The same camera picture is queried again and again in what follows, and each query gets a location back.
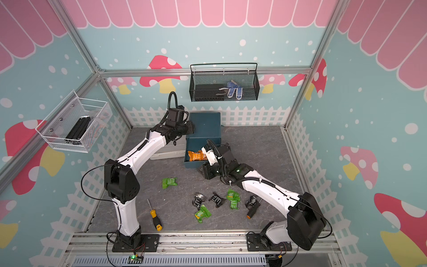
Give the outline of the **teal drawer cabinet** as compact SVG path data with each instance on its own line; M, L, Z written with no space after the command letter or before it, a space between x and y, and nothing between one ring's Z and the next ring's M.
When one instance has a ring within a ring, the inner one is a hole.
M186 169L198 169L205 161L190 161L189 151L197 152L207 144L207 140L221 144L221 113L190 112L189 120L193 124L193 133L186 135L184 166Z

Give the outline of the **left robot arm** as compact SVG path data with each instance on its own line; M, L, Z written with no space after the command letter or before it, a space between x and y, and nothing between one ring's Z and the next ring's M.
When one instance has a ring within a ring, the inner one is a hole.
M142 141L117 160L108 160L104 169L105 190L116 205L118 238L130 247L141 242L135 198L140 191L136 174L158 150L183 135L193 133L189 113L180 105L169 108L160 123L147 131Z

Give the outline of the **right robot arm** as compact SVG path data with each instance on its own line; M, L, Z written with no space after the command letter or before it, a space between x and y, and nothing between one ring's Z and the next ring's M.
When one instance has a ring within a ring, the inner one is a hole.
M208 140L201 151L207 157L201 169L205 179L219 177L226 185L253 193L286 218L280 222L271 221L262 229L258 241L265 249L293 242L301 249L310 250L320 239L329 222L310 193L300 195L284 189L251 166L238 163L228 144L217 146Z

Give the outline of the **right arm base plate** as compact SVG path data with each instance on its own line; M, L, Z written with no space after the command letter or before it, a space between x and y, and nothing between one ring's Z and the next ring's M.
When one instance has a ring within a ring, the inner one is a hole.
M248 251L278 251L282 253L292 251L291 242L275 244L266 236L253 231L246 233L246 244Z

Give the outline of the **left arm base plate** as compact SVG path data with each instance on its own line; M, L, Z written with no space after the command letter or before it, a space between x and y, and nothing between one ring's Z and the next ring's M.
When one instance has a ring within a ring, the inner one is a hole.
M159 245L159 234L140 234L139 236L127 237L119 233L116 237L113 253L136 253L136 252L157 252Z

